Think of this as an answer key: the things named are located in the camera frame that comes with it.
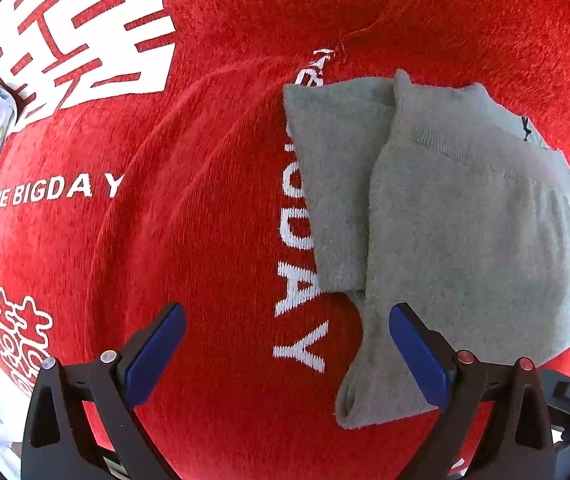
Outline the grey knit garment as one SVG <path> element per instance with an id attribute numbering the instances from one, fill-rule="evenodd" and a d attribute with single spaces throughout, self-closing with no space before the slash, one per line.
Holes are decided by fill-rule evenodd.
<path id="1" fill-rule="evenodd" d="M 455 348 L 546 363 L 570 348 L 570 168 L 482 84 L 398 72 L 284 89 L 323 292 L 362 323 L 336 400 L 347 429 L 427 410 L 393 343 L 405 302 Z"/>

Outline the red blanket with white print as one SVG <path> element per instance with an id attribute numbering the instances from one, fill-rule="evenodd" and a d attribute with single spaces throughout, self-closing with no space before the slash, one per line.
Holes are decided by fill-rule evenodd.
<path id="1" fill-rule="evenodd" d="M 392 479 L 434 423 L 347 430 L 361 340 L 347 298 L 286 296 L 314 267 L 287 196 L 282 88 L 405 68 L 481 82 L 570 158 L 570 0 L 2 0 L 0 312 L 51 322 L 66 363 L 175 300 L 189 327 L 140 419 L 186 479 Z"/>

